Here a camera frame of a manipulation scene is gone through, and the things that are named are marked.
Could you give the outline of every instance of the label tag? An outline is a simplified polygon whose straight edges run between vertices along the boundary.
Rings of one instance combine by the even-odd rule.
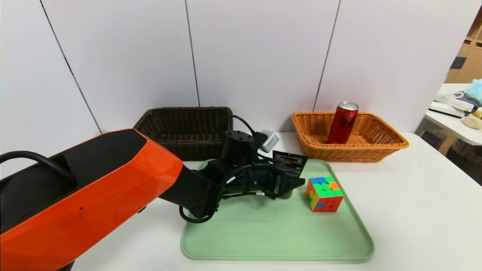
[[[282,151],[273,151],[273,159],[281,162],[278,169],[290,177],[299,178],[305,167],[308,157],[304,155],[292,154]]]

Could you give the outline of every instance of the white table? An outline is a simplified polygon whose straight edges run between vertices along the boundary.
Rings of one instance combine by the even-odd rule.
[[[80,256],[72,270],[482,270],[482,187],[418,136],[403,135],[410,147],[379,163],[330,163],[373,238],[369,260],[190,260],[180,249],[185,221],[177,206],[156,199]],[[275,149],[301,153],[295,133],[278,136]]]
[[[439,90],[439,93],[451,94],[454,92],[463,91],[467,85],[468,84],[443,84]],[[471,145],[482,145],[482,130],[467,127],[461,119],[430,110],[425,113],[425,119],[451,132],[457,138],[460,138],[466,143]]]

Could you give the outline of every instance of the wicker basket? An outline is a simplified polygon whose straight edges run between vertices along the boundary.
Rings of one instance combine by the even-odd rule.
[[[156,108],[148,110],[134,129],[161,144],[184,161],[204,161],[221,154],[221,121],[226,107]],[[233,120],[223,130],[231,130]]]
[[[359,113],[346,144],[327,144],[333,112],[298,112],[291,118],[303,153],[337,162],[377,162],[408,147],[408,141],[374,114]]]

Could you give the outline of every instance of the soda can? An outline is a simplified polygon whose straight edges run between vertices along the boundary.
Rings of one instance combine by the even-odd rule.
[[[348,141],[351,129],[353,129],[353,124],[355,123],[357,115],[357,104],[349,102],[339,103],[336,108],[327,143],[345,144]]]

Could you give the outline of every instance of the colorful cube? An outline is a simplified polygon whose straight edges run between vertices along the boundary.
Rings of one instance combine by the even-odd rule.
[[[328,176],[310,178],[306,196],[313,212],[336,212],[344,195],[333,177]]]

